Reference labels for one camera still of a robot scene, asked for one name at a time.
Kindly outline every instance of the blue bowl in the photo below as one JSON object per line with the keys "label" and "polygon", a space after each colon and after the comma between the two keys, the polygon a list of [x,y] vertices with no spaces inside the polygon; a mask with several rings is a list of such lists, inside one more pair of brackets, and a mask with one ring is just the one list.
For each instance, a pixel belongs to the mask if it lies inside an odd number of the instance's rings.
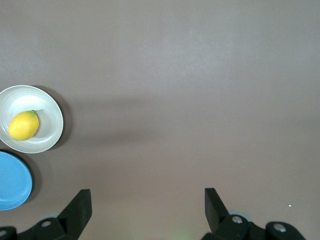
{"label": "blue bowl", "polygon": [[0,210],[22,205],[30,196],[32,186],[28,167],[16,156],[0,151]]}

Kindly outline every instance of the yellow lemon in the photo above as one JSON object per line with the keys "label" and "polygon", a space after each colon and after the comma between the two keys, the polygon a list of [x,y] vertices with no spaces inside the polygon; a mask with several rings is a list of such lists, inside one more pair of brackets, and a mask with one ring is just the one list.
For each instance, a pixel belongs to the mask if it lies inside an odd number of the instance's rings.
{"label": "yellow lemon", "polygon": [[8,128],[9,135],[17,141],[28,140],[39,128],[39,119],[34,110],[18,113]]}

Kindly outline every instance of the white plate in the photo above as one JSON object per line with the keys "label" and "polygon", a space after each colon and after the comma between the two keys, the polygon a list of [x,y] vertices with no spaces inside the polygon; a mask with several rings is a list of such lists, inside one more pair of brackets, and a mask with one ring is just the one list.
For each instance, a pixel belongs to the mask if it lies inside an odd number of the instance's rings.
{"label": "white plate", "polygon": [[[39,118],[35,135],[16,141],[8,134],[11,120],[23,111],[34,110]],[[62,112],[45,91],[28,85],[9,87],[0,92],[0,139],[10,148],[28,154],[44,152],[59,140],[64,128]]]}

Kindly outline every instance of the plate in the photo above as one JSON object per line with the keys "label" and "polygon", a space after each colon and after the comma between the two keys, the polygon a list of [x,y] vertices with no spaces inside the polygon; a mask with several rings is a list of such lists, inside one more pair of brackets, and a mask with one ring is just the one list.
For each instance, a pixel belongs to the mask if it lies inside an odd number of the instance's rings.
{"label": "plate", "polygon": [[[38,130],[28,140],[14,140],[8,134],[11,120],[18,113],[30,110],[34,110],[39,118]],[[10,148],[27,154],[44,152],[57,143],[63,128],[62,112],[45,91],[34,86],[17,85],[0,92],[0,139]]]}
{"label": "plate", "polygon": [[23,204],[32,191],[32,175],[16,156],[0,151],[0,210]]}

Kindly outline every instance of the yellow fruit on white plate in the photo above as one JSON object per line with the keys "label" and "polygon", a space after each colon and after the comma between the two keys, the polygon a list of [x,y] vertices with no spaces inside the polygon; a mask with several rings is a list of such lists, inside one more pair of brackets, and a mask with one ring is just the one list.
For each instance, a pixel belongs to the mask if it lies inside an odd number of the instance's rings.
{"label": "yellow fruit on white plate", "polygon": [[39,128],[39,119],[34,110],[18,113],[8,128],[9,135],[17,141],[32,138]]}

